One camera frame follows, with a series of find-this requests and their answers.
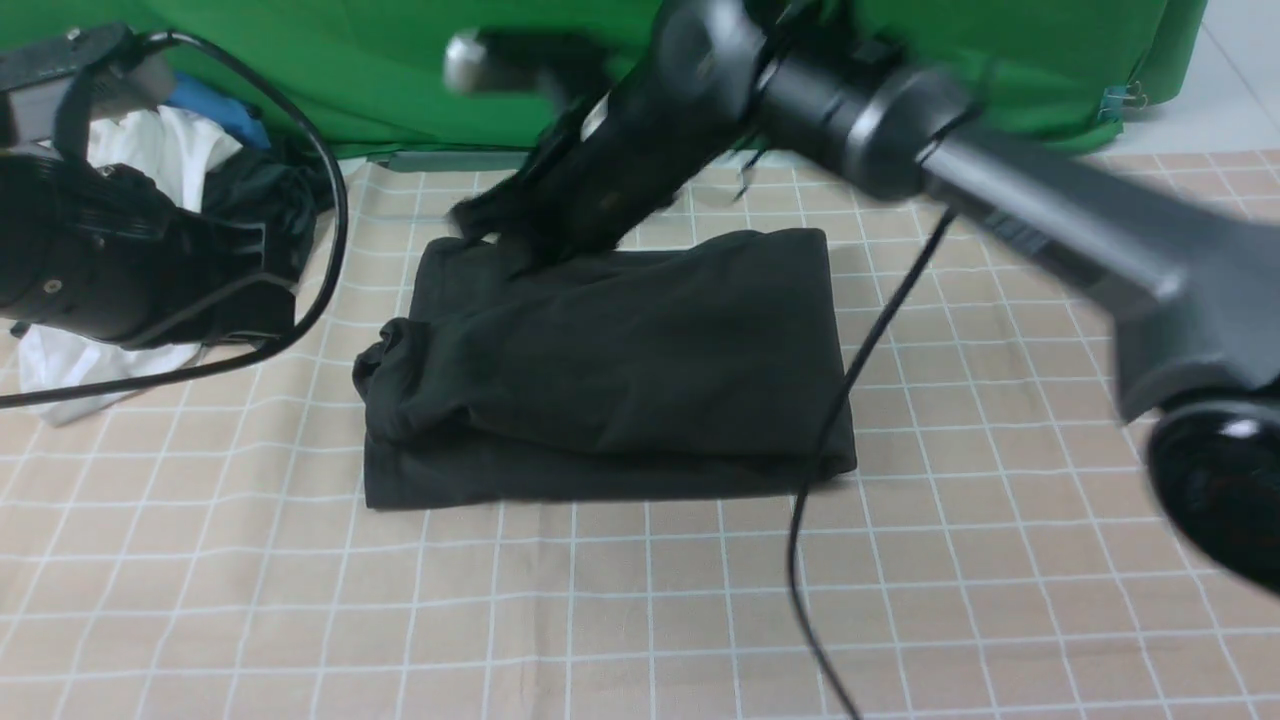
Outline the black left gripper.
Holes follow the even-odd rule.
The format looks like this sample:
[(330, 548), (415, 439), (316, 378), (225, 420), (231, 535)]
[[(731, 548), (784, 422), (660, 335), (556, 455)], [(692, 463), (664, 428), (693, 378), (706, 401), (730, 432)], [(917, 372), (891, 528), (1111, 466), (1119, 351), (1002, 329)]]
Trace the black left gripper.
[(134, 263), (142, 315), (120, 337), (129, 350), (165, 345), (259, 347), (294, 328), (298, 242), (265, 223), (179, 210)]

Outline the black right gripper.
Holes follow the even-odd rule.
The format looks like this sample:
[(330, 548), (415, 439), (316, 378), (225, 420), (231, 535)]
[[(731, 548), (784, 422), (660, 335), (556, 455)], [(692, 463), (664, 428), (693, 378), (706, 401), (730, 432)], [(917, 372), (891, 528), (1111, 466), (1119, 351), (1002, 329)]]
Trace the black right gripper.
[(520, 269), (616, 250), (641, 222), (608, 163), (580, 137), (576, 120), (550, 127), (524, 164), (489, 190), (457, 202), (448, 219), (462, 240), (494, 234)]

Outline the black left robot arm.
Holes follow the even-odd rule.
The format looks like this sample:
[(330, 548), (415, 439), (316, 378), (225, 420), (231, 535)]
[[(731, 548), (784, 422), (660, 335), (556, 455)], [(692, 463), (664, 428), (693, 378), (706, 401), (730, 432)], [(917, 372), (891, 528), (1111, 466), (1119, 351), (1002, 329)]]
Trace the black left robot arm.
[(127, 350), (293, 331), (289, 245), (177, 206), (145, 174), (27, 154), (1, 161), (1, 306)]

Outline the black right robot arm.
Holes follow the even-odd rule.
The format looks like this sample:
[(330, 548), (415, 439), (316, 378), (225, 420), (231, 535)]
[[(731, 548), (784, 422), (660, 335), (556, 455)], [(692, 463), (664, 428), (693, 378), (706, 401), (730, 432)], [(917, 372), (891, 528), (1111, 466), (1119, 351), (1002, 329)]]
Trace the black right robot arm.
[(581, 32), (479, 28), (445, 46), (454, 94), (558, 111), (508, 179), (458, 204), (466, 237), (554, 263), (613, 249), (746, 138), (881, 202), (924, 196), (1105, 311), (1124, 421), (1160, 414), (1155, 497), (1207, 559), (1279, 588), (1279, 241), (995, 129), (948, 73), (771, 1), (666, 1), (637, 64)]

